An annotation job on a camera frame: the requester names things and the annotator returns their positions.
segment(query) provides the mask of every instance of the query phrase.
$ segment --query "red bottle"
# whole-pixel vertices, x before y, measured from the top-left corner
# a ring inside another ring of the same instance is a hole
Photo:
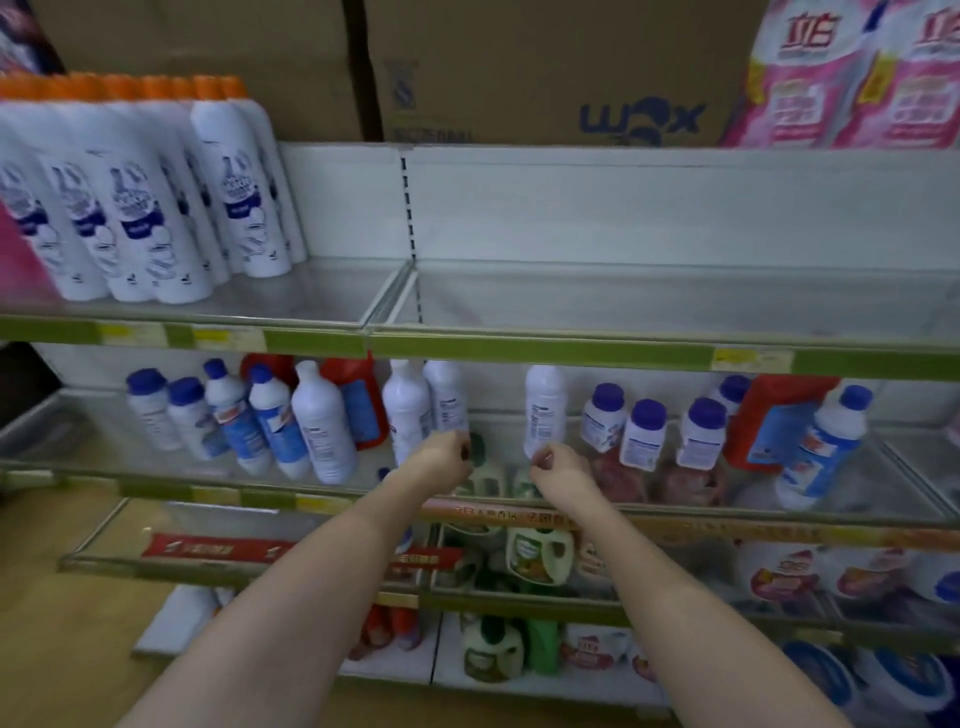
[[[327,359],[320,368],[320,376],[340,387],[357,449],[375,448],[387,439],[390,424],[380,386],[373,376],[371,354],[367,354],[366,359]]]
[[[778,473],[839,376],[759,375],[727,431],[723,454],[734,468]]]

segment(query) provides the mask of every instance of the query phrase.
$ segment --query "price tag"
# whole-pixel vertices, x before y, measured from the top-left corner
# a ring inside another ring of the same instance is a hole
[[[792,349],[746,349],[717,347],[710,370],[748,374],[788,375],[793,368]]]
[[[260,352],[266,353],[267,340],[263,331],[256,327],[218,327],[212,324],[195,324],[193,343],[197,349],[207,352]]]
[[[98,321],[100,343],[109,347],[167,348],[167,329],[156,321]]]

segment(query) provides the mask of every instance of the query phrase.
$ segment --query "red detergent bottle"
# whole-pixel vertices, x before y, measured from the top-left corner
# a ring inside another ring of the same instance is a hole
[[[734,468],[778,473],[839,376],[759,375],[727,431],[723,454]]]

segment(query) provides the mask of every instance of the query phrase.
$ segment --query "glass shelf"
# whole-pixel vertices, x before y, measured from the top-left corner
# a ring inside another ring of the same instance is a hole
[[[364,325],[378,307],[393,305],[410,266],[311,258],[277,278],[234,276],[185,305],[0,301],[0,339],[362,357]]]
[[[418,261],[375,356],[960,379],[952,276]],[[732,359],[730,348],[747,349]]]

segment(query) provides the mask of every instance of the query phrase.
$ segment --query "pink packaging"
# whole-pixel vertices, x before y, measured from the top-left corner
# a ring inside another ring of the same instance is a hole
[[[946,149],[960,129],[960,2],[892,0],[834,148]]]
[[[756,34],[744,108],[724,146],[822,145],[850,89],[865,75],[863,29],[876,5],[877,0],[772,0]]]

